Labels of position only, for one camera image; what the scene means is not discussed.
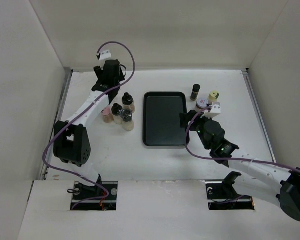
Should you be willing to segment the clear top pepper grinder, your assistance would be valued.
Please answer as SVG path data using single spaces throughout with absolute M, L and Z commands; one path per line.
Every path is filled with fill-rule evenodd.
M 123 129 L 126 131 L 132 131 L 135 127 L 133 112 L 130 109 L 123 109 L 120 112 L 120 117 L 122 119 Z

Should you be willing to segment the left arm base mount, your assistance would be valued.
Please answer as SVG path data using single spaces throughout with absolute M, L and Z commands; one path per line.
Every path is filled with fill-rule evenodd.
M 97 183 L 102 185 L 107 193 L 95 185 L 84 185 L 75 182 L 74 187 L 67 190 L 71 194 L 71 211 L 115 211 L 117 209 L 118 182 L 102 181 L 99 175 Z

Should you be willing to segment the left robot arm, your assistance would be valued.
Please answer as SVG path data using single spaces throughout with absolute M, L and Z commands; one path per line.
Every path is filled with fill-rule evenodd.
M 121 63 L 117 59 L 104 62 L 103 67 L 94 67 L 97 82 L 92 87 L 85 103 L 66 121 L 54 125 L 54 134 L 61 132 L 53 143 L 53 154 L 65 164 L 71 164 L 73 170 L 83 173 L 82 168 L 91 155 L 88 127 L 100 113 L 108 107 L 120 90 L 120 83 L 125 80 Z

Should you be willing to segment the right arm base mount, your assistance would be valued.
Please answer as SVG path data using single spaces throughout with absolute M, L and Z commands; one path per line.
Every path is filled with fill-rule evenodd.
M 209 210 L 255 210 L 253 198 L 248 195 L 240 195 L 234 189 L 235 180 L 241 175 L 239 172 L 231 172 L 223 180 L 205 182 Z

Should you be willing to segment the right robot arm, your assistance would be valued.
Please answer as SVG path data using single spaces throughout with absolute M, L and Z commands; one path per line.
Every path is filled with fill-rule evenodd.
M 210 107 L 197 112 L 180 113 L 185 134 L 196 132 L 209 151 L 208 161 L 215 161 L 232 172 L 222 181 L 222 192 L 228 198 L 248 195 L 279 207 L 290 218 L 300 222 L 300 168 L 259 160 L 240 150 L 225 138 L 220 123 L 206 117 Z

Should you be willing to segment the black lid bottle front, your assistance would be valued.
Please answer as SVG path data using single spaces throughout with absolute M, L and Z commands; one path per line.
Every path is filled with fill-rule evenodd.
M 120 113 L 122 110 L 123 110 L 123 107 L 118 103 L 115 103 L 111 108 L 113 120 L 117 125 L 121 125 L 123 123 L 123 119 L 120 116 Z

